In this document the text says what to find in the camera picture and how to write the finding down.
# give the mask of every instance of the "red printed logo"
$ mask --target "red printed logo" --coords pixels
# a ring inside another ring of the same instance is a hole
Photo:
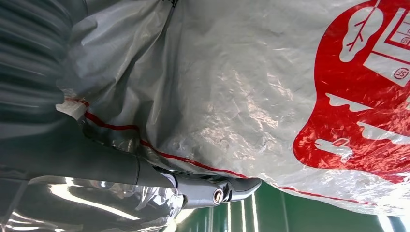
[[[393,75],[396,79],[401,80],[407,77],[409,74],[408,68],[399,68],[396,70],[395,74]]]
[[[316,105],[293,144],[301,163],[410,179],[409,10],[407,0],[372,0],[330,24],[316,54]]]

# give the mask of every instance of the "plastic wrap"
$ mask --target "plastic wrap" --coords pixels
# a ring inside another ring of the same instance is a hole
[[[90,137],[356,212],[410,209],[408,1],[181,0],[165,28],[170,7],[122,1],[75,25],[59,86]]]
[[[1,227],[4,232],[159,231],[182,204],[173,188],[43,176],[21,188]]]

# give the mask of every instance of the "red stripe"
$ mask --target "red stripe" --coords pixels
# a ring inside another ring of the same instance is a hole
[[[68,100],[68,101],[81,102],[81,103],[83,103],[86,107],[89,106],[88,102],[86,102],[86,101],[84,101],[84,100],[68,99],[68,98],[66,98],[66,100]],[[87,119],[89,119],[90,121],[94,122],[96,125],[98,125],[98,126],[100,126],[100,127],[109,128],[109,129],[113,129],[113,130],[117,130],[117,131],[120,131],[120,130],[128,130],[128,129],[139,131],[139,128],[138,128],[136,125],[114,126],[114,125],[106,124],[106,123],[104,123],[101,119],[99,119],[96,115],[94,115],[94,114],[92,114],[92,113],[90,113],[90,112],[88,112],[88,111],[85,113],[85,117],[86,117]],[[167,153],[164,153],[164,152],[160,152],[160,151],[158,151],[157,149],[155,149],[150,143],[148,143],[148,142],[146,142],[146,141],[144,141],[144,140],[140,140],[140,143],[141,143],[141,145],[143,145],[143,146],[146,146],[146,147],[151,148],[151,149],[154,150],[157,154],[159,154],[159,155],[161,155],[161,156],[163,156],[163,157],[165,157],[165,158],[176,159],[176,160],[179,160],[179,161],[182,161],[182,162],[186,162],[186,163],[190,163],[190,164],[195,165],[195,166],[197,166],[197,167],[204,168],[204,169],[207,169],[207,170],[210,170],[210,171],[214,171],[214,172],[225,172],[225,173],[229,173],[229,174],[232,174],[232,175],[241,177],[241,178],[247,178],[245,175],[242,175],[242,174],[239,174],[239,173],[235,173],[235,172],[230,171],[230,170],[222,170],[222,169],[212,168],[212,167],[206,166],[206,165],[204,165],[204,164],[201,164],[201,163],[199,163],[199,162],[197,162],[197,161],[188,159],[188,158],[183,158],[183,157],[179,157],[179,156],[170,155],[170,154],[167,154]],[[337,201],[345,201],[345,202],[351,202],[351,203],[358,203],[358,204],[365,204],[365,205],[374,205],[374,206],[377,206],[377,204],[375,204],[375,203],[370,203],[370,202],[360,202],[360,201],[356,201],[356,200],[346,200],[346,199],[341,199],[341,198],[336,198],[336,197],[326,197],[326,196],[322,196],[322,195],[319,195],[319,194],[314,194],[314,193],[310,193],[310,192],[299,191],[299,190],[297,190],[297,189],[295,189],[295,188],[292,188],[292,187],[279,187],[279,186],[277,186],[277,185],[275,185],[275,186],[276,186],[278,189],[290,190],[290,191],[294,191],[294,192],[297,192],[297,193],[302,194],[302,195],[307,195],[307,196],[312,196],[312,197],[321,197],[321,198],[328,198],[328,199],[337,200]]]
[[[359,202],[359,201],[355,201],[355,200],[346,200],[346,199],[341,199],[341,198],[336,198],[336,197],[326,197],[326,196],[322,196],[319,194],[314,194],[314,193],[310,193],[310,192],[302,192],[299,190],[296,190],[292,187],[279,187],[277,186],[278,189],[284,189],[284,190],[290,190],[290,191],[294,191],[303,195],[307,195],[307,196],[312,196],[312,197],[322,197],[322,198],[328,198],[328,199],[332,199],[332,200],[337,200],[337,201],[345,201],[345,202],[352,202],[352,203],[358,203],[358,204],[369,204],[369,205],[376,205],[374,203],[370,203],[370,202]]]
[[[111,125],[111,124],[106,124],[101,119],[99,119],[97,116],[93,115],[92,113],[90,113],[88,111],[86,111],[84,113],[84,116],[87,119],[89,119],[90,121],[92,121],[93,123],[97,124],[97,126],[99,126],[99,127],[109,128],[109,129],[112,129],[112,130],[115,130],[115,131],[123,131],[123,130],[140,131],[140,129],[136,125],[114,126],[114,125]]]
[[[247,178],[245,175],[242,175],[242,174],[239,174],[239,173],[235,173],[235,172],[230,171],[230,170],[212,168],[212,167],[206,166],[206,165],[204,165],[204,164],[201,164],[201,163],[199,163],[199,162],[196,162],[196,161],[194,161],[194,160],[188,159],[188,158],[183,158],[183,157],[174,156],[174,155],[170,155],[170,154],[167,154],[167,153],[160,152],[160,151],[156,150],[150,143],[148,143],[148,142],[146,142],[146,141],[144,141],[144,140],[140,140],[140,143],[141,143],[142,145],[144,145],[144,146],[147,146],[147,147],[151,148],[151,149],[154,150],[156,153],[158,153],[158,154],[160,154],[160,155],[162,155],[162,156],[164,156],[164,157],[166,157],[166,158],[176,159],[176,160],[179,160],[179,161],[182,161],[182,162],[190,163],[190,164],[193,164],[193,165],[198,166],[198,167],[200,167],[200,168],[208,169],[208,170],[214,171],[214,172],[225,172],[225,173],[229,173],[229,174],[232,174],[232,175],[236,175],[236,176],[238,176],[238,177],[240,177],[240,178]]]

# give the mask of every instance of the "screw head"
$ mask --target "screw head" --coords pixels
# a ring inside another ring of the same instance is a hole
[[[223,192],[219,188],[214,192],[214,204],[220,204],[223,200]]]

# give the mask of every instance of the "white plastic sheet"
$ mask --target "white plastic sheet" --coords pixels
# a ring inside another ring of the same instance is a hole
[[[90,137],[356,212],[410,209],[408,1],[180,0],[165,28],[170,8],[121,1],[74,27],[59,86]]]

